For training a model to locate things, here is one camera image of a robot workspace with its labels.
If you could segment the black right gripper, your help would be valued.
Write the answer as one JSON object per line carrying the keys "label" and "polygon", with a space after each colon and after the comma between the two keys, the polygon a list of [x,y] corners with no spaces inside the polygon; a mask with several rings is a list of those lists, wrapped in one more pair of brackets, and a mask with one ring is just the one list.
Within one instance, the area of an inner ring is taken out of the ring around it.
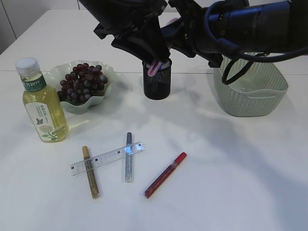
{"label": "black right gripper", "polygon": [[193,0],[169,0],[168,3],[178,11],[180,18],[161,28],[166,44],[189,58],[201,56],[210,67],[220,67],[222,55],[205,32],[207,8]]}

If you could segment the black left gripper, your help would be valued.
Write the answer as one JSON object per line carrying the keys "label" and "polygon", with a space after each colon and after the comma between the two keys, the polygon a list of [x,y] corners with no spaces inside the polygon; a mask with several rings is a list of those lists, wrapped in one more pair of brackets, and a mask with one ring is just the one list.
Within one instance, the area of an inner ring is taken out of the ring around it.
{"label": "black left gripper", "polygon": [[170,56],[158,16],[167,7],[164,0],[81,0],[80,3],[99,22],[94,33],[104,39],[132,30],[141,23],[135,36],[114,38],[111,45],[151,64]]}

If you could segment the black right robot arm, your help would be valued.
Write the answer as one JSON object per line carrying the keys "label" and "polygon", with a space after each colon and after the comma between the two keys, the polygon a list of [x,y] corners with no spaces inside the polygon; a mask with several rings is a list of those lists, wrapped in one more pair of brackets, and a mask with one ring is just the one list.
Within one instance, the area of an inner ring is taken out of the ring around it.
{"label": "black right robot arm", "polygon": [[274,63],[308,53],[308,3],[285,0],[250,6],[246,0],[220,0],[200,7],[171,0],[180,18],[162,28],[166,43],[188,57],[199,55],[212,68],[222,59]]}

